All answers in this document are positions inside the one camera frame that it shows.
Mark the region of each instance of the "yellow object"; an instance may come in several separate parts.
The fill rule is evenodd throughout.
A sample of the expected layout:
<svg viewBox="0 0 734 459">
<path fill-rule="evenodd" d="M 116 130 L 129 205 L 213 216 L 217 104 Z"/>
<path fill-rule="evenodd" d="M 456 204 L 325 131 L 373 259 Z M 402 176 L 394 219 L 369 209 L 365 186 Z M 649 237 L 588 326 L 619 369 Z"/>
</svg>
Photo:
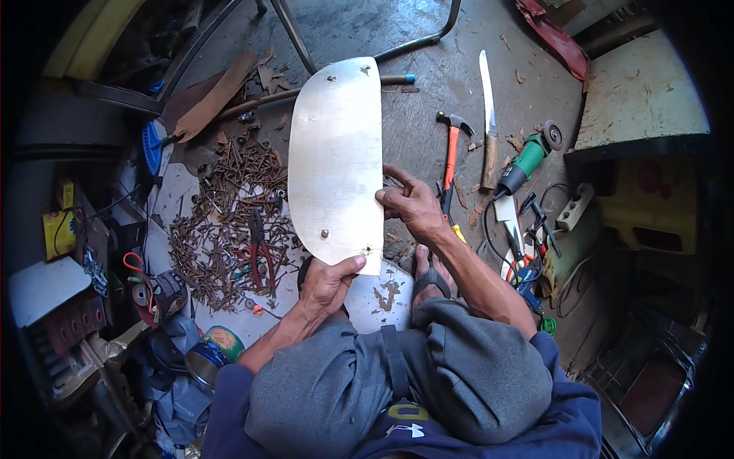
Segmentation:
<svg viewBox="0 0 734 459">
<path fill-rule="evenodd" d="M 42 215 L 41 218 L 43 219 L 43 238 L 46 241 L 46 261 L 74 250 L 76 235 L 74 234 L 74 213 L 72 211 L 52 212 Z"/>
<path fill-rule="evenodd" d="M 459 239 L 461 239 L 461 242 L 464 242 L 466 244 L 466 239 L 464 239 L 464 235 L 461 234 L 461 230 L 459 229 L 459 226 L 458 225 L 454 225 L 454 226 L 451 227 L 451 229 L 453 229 L 454 230 L 454 233 L 456 233 L 457 236 L 459 237 Z"/>
<path fill-rule="evenodd" d="M 74 182 L 61 178 L 57 187 L 57 197 L 61 208 L 66 210 L 74 205 Z"/>
<path fill-rule="evenodd" d="M 696 165 L 688 156 L 619 160 L 613 196 L 597 196 L 604 225 L 632 250 L 696 253 Z"/>
<path fill-rule="evenodd" d="M 76 49 L 84 39 L 94 23 L 99 12 L 104 7 L 107 0 L 90 0 L 84 9 L 74 18 L 66 33 L 56 45 L 54 53 L 48 58 L 46 67 L 43 69 L 43 76 L 52 76 L 54 78 L 62 78 L 66 73 L 66 68 L 71 62 Z"/>
<path fill-rule="evenodd" d="M 108 0 L 74 51 L 64 74 L 81 80 L 99 76 L 105 61 L 145 0 Z"/>
</svg>

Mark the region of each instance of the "green wire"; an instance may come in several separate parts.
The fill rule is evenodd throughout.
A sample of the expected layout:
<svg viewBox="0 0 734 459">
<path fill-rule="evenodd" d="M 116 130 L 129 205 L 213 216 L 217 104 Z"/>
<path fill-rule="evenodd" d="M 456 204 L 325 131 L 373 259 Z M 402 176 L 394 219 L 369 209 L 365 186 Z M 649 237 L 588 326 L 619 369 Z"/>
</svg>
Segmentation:
<svg viewBox="0 0 734 459">
<path fill-rule="evenodd" d="M 540 321 L 540 330 L 547 332 L 551 337 L 556 337 L 556 320 L 553 317 L 545 317 Z"/>
</svg>

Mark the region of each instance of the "man's left hand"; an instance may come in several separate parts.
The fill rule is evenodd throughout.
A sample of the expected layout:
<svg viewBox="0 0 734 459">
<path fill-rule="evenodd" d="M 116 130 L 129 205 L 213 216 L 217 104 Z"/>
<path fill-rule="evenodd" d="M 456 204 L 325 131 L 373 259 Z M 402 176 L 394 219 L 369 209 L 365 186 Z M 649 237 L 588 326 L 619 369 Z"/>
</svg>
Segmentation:
<svg viewBox="0 0 734 459">
<path fill-rule="evenodd" d="M 367 259 L 362 255 L 347 258 L 334 266 L 314 258 L 303 281 L 299 303 L 309 312 L 325 314 L 326 317 L 334 314 L 344 303 L 356 272 L 366 263 Z"/>
</svg>

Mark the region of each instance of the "gray sweatpants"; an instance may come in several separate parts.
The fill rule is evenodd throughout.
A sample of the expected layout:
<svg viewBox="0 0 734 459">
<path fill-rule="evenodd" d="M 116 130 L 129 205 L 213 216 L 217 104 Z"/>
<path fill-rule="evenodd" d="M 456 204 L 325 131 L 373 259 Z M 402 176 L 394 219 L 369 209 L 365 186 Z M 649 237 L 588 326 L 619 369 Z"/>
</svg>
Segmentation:
<svg viewBox="0 0 734 459">
<path fill-rule="evenodd" d="M 455 438 L 500 444 L 548 408 L 551 375 L 517 328 L 445 298 L 425 300 L 413 327 L 397 332 L 413 402 Z M 276 456 L 340 458 L 392 399 L 382 334 L 332 317 L 255 376 L 244 430 Z"/>
</svg>

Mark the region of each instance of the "claw hammer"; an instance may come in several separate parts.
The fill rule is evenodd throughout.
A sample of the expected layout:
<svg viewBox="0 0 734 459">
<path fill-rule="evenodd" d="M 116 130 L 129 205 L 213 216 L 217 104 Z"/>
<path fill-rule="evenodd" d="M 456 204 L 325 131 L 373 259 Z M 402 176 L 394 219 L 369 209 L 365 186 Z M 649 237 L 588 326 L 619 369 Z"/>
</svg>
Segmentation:
<svg viewBox="0 0 734 459">
<path fill-rule="evenodd" d="M 451 198 L 454 195 L 454 170 L 457 165 L 457 145 L 459 143 L 459 130 L 462 129 L 469 137 L 474 135 L 474 130 L 467 124 L 464 118 L 454 113 L 446 115 L 444 112 L 436 114 L 436 121 L 440 121 L 448 126 L 448 158 L 446 159 L 446 174 L 443 178 L 443 192 L 441 194 L 441 212 L 443 218 L 449 220 L 451 227 L 456 231 L 457 236 L 464 243 L 466 240 L 461 234 L 458 225 L 454 225 L 451 221 Z"/>
</svg>

